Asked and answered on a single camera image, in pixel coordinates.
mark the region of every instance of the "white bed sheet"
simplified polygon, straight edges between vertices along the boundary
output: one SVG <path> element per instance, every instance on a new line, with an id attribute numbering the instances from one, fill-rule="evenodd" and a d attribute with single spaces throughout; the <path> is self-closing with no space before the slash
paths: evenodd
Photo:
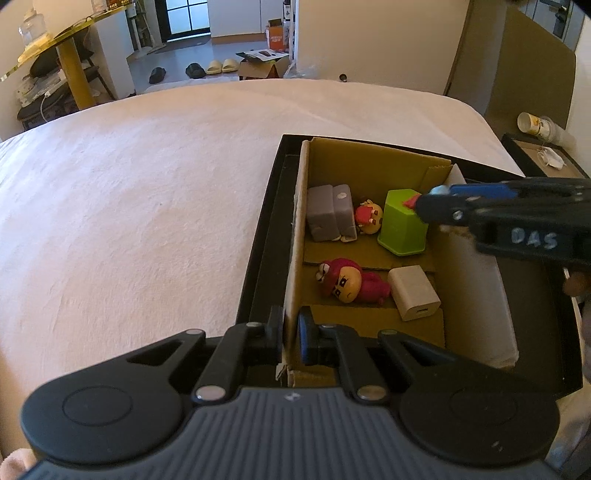
<path id="1" fill-rule="evenodd" d="M 0 144 L 0 447 L 40 384 L 234 322 L 282 134 L 387 142 L 521 174 L 482 117 L 430 93 L 257 80 L 142 95 Z"/>

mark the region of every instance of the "gray cube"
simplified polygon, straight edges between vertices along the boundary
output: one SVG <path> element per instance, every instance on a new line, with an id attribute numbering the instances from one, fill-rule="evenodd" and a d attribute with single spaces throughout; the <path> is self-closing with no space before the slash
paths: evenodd
<path id="1" fill-rule="evenodd" d="M 355 212 L 353 211 L 351 189 L 348 185 L 337 185 L 333 188 L 333 206 L 335 209 L 336 224 L 341 234 L 341 241 L 352 242 L 353 240 L 357 240 Z"/>
<path id="2" fill-rule="evenodd" d="M 357 240 L 349 186 L 322 185 L 308 189 L 306 220 L 315 242 Z"/>

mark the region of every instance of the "glass door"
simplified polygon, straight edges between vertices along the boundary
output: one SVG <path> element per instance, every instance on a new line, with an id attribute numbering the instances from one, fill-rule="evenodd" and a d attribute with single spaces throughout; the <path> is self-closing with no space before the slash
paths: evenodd
<path id="1" fill-rule="evenodd" d="M 158 0 L 156 10 L 163 41 L 210 31 L 207 0 Z"/>

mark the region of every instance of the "finger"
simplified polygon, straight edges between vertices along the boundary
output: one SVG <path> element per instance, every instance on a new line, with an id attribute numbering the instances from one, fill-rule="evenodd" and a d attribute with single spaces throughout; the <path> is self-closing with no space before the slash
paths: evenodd
<path id="1" fill-rule="evenodd" d="M 570 277 L 564 282 L 563 291 L 569 297 L 578 297 L 589 291 L 591 281 L 589 275 L 581 272 L 572 272 Z"/>

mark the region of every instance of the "gold table leg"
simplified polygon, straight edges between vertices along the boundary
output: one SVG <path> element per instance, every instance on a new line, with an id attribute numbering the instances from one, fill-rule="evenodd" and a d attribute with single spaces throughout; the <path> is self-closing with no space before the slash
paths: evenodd
<path id="1" fill-rule="evenodd" d="M 61 68 L 66 74 L 72 96 L 80 110 L 96 105 L 95 99 L 90 92 L 90 85 L 86 81 L 86 75 L 82 69 L 82 63 L 76 50 L 74 38 L 69 38 L 57 47 L 57 54 L 60 57 Z"/>

